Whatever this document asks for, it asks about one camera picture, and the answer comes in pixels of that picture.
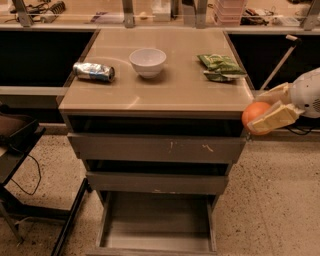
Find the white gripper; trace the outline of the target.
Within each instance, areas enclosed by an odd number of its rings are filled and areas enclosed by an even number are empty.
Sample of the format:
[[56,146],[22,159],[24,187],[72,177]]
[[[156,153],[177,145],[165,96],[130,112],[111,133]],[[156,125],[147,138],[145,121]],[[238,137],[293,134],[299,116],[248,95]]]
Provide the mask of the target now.
[[320,68],[300,75],[292,83],[292,87],[285,82],[260,92],[255,100],[272,104],[264,114],[248,123],[248,127],[256,132],[268,134],[277,128],[293,124],[302,114],[308,118],[319,118]]

